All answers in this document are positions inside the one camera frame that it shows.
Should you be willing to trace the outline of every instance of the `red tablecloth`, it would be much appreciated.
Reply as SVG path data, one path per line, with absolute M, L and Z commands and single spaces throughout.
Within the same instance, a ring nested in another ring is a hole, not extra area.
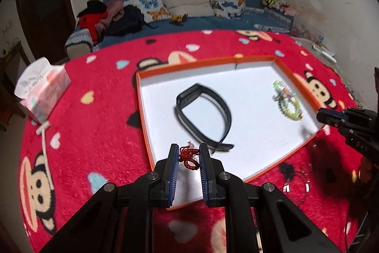
M 150 171 L 140 128 L 136 71 L 233 55 L 277 55 L 321 104 L 337 111 L 356 106 L 331 68 L 280 34 L 167 34 L 124 42 L 70 61 L 65 67 L 71 85 L 50 115 L 51 127 L 46 132 L 54 190 L 47 181 L 37 125 L 30 120 L 22 142 L 20 201 L 34 250 L 39 251 L 106 181 L 127 184 Z M 312 164 L 310 192 L 300 208 L 341 249 L 360 157 L 335 128 L 326 126 L 286 160 L 296 171 Z M 266 181 L 282 188 L 285 178 L 275 167 L 252 183 Z M 304 184 L 293 188 L 301 195 Z M 208 209 L 202 201 L 175 211 L 157 210 L 155 252 L 225 252 L 224 222 L 223 210 Z M 356 230 L 356 220 L 351 218 L 348 241 Z

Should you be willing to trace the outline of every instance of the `red braided bracelet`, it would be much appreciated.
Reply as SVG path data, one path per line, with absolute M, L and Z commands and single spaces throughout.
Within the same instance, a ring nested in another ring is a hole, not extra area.
M 199 154 L 199 150 L 196 148 L 190 148 L 190 146 L 184 146 L 180 148 L 179 162 L 183 162 L 184 166 L 191 170 L 196 171 L 199 169 L 199 163 L 193 158 Z

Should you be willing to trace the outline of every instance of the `watch face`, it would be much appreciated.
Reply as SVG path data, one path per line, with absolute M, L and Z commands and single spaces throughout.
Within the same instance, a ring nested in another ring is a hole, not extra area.
M 183 109 L 200 96 L 201 90 L 202 86 L 199 84 L 191 86 L 176 97 L 176 105 Z

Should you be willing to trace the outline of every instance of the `tissue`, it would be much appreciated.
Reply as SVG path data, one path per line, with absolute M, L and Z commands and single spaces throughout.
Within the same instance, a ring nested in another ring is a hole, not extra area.
M 14 94 L 35 121 L 44 123 L 71 80 L 64 66 L 50 65 L 42 57 L 31 63 L 17 81 Z

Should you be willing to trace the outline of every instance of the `smartwatch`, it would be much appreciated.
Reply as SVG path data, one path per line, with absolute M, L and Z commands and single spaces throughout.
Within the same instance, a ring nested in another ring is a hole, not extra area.
M 218 109 L 221 111 L 224 117 L 225 131 L 224 131 L 224 135 L 219 141 L 214 141 L 210 139 L 208 136 L 205 136 L 183 114 L 182 109 L 185 108 L 190 103 L 194 102 L 194 100 L 196 100 L 201 94 L 206 94 L 209 97 L 211 97 L 215 105 L 218 107 Z M 181 94 L 179 94 L 176 97 L 175 114 L 179 118 L 181 123 L 184 125 L 184 127 L 187 128 L 188 131 L 190 131 L 202 143 L 208 144 L 208 146 L 212 149 L 212 154 L 215 151 L 229 151 L 234 147 L 233 144 L 222 143 L 224 139 L 226 138 L 226 136 L 228 135 L 230 127 L 232 126 L 232 114 L 230 113 L 229 107 L 227 106 L 226 102 L 215 91 L 209 89 L 208 87 L 205 87 L 200 84 L 195 84 L 191 86 L 190 88 L 186 89 L 185 91 L 183 91 Z

